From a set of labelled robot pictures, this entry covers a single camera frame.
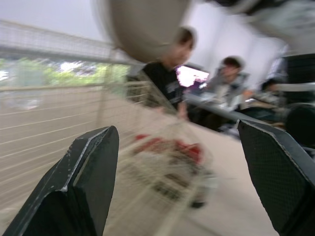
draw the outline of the hair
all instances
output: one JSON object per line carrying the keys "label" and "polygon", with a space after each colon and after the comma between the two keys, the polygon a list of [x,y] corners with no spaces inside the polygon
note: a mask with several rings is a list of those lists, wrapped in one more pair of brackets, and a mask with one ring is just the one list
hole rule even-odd
{"label": "hair", "polygon": [[190,47],[193,49],[195,47],[195,36],[192,30],[181,27],[179,38],[177,41],[179,44],[186,44],[187,42],[191,42]]}
{"label": "hair", "polygon": [[261,90],[262,90],[262,91],[265,91],[269,86],[271,86],[271,85],[276,85],[276,84],[278,84],[278,83],[279,83],[279,82],[277,81],[276,78],[269,79],[269,80],[267,80],[265,83],[263,83],[263,84],[261,85]]}
{"label": "hair", "polygon": [[235,57],[227,57],[227,58],[225,58],[223,60],[223,65],[233,66],[233,67],[240,68],[240,69],[243,68],[242,62],[239,59],[235,58]]}

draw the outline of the black t-shirt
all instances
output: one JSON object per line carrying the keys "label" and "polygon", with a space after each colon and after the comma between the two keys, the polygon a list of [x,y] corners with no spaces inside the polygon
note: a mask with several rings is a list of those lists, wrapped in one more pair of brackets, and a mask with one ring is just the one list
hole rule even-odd
{"label": "black t-shirt", "polygon": [[161,62],[149,63],[142,70],[177,110],[183,100],[183,90],[177,80],[176,70],[166,69]]}

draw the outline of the laptop screen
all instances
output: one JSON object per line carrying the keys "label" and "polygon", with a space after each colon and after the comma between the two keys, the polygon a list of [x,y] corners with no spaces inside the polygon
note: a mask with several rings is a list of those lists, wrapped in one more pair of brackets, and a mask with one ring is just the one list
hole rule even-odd
{"label": "laptop screen", "polygon": [[196,83],[203,83],[208,79],[209,73],[196,70],[193,68],[190,68],[188,66],[181,66],[177,69],[177,78],[181,86],[184,87],[190,87]]}

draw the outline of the red object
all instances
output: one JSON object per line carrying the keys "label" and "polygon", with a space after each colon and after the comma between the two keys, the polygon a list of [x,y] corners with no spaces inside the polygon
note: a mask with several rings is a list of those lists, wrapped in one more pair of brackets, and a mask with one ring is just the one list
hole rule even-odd
{"label": "red object", "polygon": [[[149,135],[147,134],[140,134],[135,137],[137,141],[147,138]],[[162,138],[152,138],[151,140],[147,141],[144,145],[142,145],[140,148],[137,148],[136,152],[141,152],[144,150],[147,151],[154,151],[157,153],[162,152],[165,149],[165,145],[169,141],[164,140]],[[178,149],[178,151],[185,153],[187,156],[192,158],[195,163],[199,164],[202,160],[202,149],[199,144],[186,144],[182,142],[181,140],[175,140],[175,146]]]}

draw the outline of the white table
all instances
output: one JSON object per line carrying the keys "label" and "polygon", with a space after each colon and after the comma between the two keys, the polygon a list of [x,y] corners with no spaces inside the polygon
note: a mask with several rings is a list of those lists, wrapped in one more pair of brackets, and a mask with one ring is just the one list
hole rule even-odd
{"label": "white table", "polygon": [[233,111],[228,107],[221,106],[211,101],[205,101],[201,96],[198,96],[192,93],[185,94],[184,99],[188,104],[202,108],[206,111],[209,111],[211,113],[217,114],[221,117],[224,117],[233,121],[238,121],[239,119],[245,119],[245,120],[252,120],[252,121],[264,123],[261,120]]}

